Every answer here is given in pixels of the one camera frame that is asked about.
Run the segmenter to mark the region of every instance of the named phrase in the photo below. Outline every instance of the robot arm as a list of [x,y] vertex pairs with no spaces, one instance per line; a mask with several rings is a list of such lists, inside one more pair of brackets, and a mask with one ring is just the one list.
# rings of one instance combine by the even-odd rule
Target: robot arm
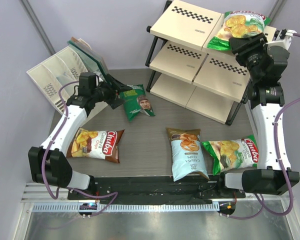
[[46,158],[50,162],[45,163],[45,175],[48,184],[61,188],[85,190],[86,193],[95,195],[94,177],[73,171],[66,158],[67,151],[76,131],[87,119],[96,103],[105,101],[115,109],[124,102],[118,98],[119,92],[130,89],[109,74],[106,75],[105,81],[98,81],[97,84],[95,73],[82,73],[79,77],[78,94],[72,95],[66,103],[68,114],[62,115],[50,136],[40,147],[32,147],[28,152],[32,180],[37,183],[44,183],[41,169],[44,152],[49,148],[53,136],[58,132]]
[[[232,52],[237,62],[247,67],[251,76],[248,99],[258,132],[257,169],[242,173],[226,173],[224,185],[246,193],[282,195],[287,183],[277,159],[274,121],[284,106],[284,92],[278,80],[288,64],[291,37],[295,31],[283,30],[277,40],[267,42],[263,33],[250,38],[231,38]],[[291,171],[285,147],[282,117],[278,120],[278,145],[281,160],[293,187],[300,180],[298,172]]]

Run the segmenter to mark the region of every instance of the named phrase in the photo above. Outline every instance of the white dish rack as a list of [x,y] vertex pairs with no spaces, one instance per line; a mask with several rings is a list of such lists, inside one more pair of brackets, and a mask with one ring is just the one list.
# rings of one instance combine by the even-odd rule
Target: white dish rack
[[[90,49],[91,47],[82,39],[79,39]],[[60,113],[64,112],[64,105],[58,95],[60,88],[70,82],[78,81],[81,73],[87,72],[87,68],[79,55],[67,46],[48,59],[31,68],[26,73],[37,85],[52,106]],[[69,85],[61,91],[62,98],[67,101],[74,93],[74,86]],[[107,104],[98,102],[95,108],[90,112],[87,120],[89,121],[96,114],[101,112]]]

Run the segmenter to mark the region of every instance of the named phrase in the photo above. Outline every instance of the shelf board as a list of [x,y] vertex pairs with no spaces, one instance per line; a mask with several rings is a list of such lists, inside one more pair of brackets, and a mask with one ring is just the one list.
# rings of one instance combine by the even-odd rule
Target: shelf board
[[174,0],[151,27],[150,33],[201,51],[221,13]]
[[209,55],[195,77],[193,85],[240,102],[249,78],[248,70],[240,66],[233,56]]
[[225,124],[234,101],[196,87],[186,108]]
[[191,84],[206,55],[198,50],[168,41],[152,60],[150,68]]
[[162,73],[150,93],[185,108],[195,88],[192,84]]

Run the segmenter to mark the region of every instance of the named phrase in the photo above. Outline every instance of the gray wall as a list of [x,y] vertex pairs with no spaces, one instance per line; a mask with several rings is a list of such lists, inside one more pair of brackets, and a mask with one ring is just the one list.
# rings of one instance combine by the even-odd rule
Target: gray wall
[[0,240],[12,239],[28,150],[48,135],[53,108],[26,71],[49,57],[17,0],[0,0]]
[[[293,29],[300,33],[300,0],[288,0],[273,26],[279,29]],[[293,38],[289,52],[288,67],[280,80],[286,103],[300,97],[300,38]],[[283,127],[286,152],[292,170],[300,172],[300,103],[286,110]],[[300,183],[293,188],[293,195],[295,210],[300,217]]]
[[[184,0],[224,13],[250,10],[267,15],[275,0]],[[153,37],[146,32],[165,0],[29,0],[56,51],[72,37],[103,55],[110,69],[145,68]]]

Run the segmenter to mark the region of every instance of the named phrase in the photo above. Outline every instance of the chip bag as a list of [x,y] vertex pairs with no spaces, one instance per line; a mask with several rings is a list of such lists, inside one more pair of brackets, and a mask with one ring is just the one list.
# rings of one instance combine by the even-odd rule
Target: chip bag
[[229,39],[248,38],[263,33],[270,18],[252,11],[227,11],[224,13],[222,28],[210,40],[208,49],[229,51]]
[[105,159],[119,164],[118,143],[124,131],[88,131],[79,128],[66,156]]
[[200,174],[209,179],[200,146],[200,129],[181,130],[166,128],[172,147],[173,181],[188,174]]
[[128,85],[132,90],[120,93],[120,98],[125,100],[124,111],[129,121],[135,118],[138,113],[148,116],[155,116],[152,106],[147,99],[143,84]]
[[204,148],[214,158],[213,175],[230,169],[256,167],[259,159],[253,135],[227,141],[204,141]]

